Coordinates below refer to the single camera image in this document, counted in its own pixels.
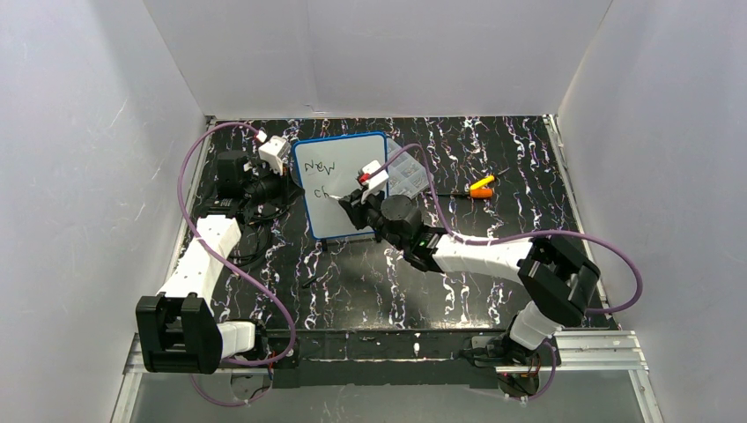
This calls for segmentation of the blue framed whiteboard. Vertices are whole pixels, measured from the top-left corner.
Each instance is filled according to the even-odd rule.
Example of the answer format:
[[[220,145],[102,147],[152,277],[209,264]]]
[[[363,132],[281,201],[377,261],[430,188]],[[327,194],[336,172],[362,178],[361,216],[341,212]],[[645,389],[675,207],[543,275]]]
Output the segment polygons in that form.
[[[316,240],[368,236],[370,227],[357,229],[334,197],[360,187],[361,168],[388,159],[388,141],[380,131],[340,137],[308,139],[291,149],[304,190],[309,230]]]

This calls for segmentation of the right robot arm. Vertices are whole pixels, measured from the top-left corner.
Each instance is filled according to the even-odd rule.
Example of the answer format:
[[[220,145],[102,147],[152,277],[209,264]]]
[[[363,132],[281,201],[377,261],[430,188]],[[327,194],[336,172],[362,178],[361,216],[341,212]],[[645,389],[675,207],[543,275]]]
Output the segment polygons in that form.
[[[579,325],[601,276],[582,251],[558,234],[499,243],[426,225],[404,195],[365,195],[356,189],[337,202],[357,229],[373,229],[377,239],[419,271],[477,273],[523,285],[530,301],[488,348],[495,357],[534,351],[557,332]]]

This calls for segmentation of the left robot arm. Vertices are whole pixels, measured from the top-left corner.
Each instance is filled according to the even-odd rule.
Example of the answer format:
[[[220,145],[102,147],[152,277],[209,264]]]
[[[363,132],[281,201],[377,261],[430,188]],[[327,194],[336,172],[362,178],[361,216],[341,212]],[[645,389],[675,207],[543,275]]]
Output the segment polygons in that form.
[[[219,154],[216,181],[196,206],[199,236],[189,242],[166,283],[136,306],[147,371],[209,375],[222,364],[270,364],[275,353],[263,323],[255,318],[219,323],[211,298],[226,261],[249,264],[269,245],[259,242],[255,252],[237,253],[242,232],[269,224],[273,217],[261,210],[281,212],[301,192],[287,166],[277,171],[241,151]]]

